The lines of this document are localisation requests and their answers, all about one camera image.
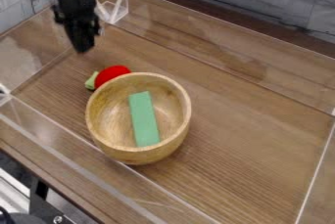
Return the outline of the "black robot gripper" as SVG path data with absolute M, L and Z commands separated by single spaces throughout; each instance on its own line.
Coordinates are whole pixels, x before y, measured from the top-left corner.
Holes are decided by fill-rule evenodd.
M 99 33 L 95 7 L 95 0 L 56 0 L 52 7 L 55 22 L 64 26 L 79 53 L 87 52 L 94 47 L 94 36 Z

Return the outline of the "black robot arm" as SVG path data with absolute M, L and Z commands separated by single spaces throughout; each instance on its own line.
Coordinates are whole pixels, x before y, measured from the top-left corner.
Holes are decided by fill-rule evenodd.
M 55 0 L 53 20 L 64 27 L 77 53 L 87 52 L 95 45 L 99 34 L 99 17 L 95 13 L 96 0 Z

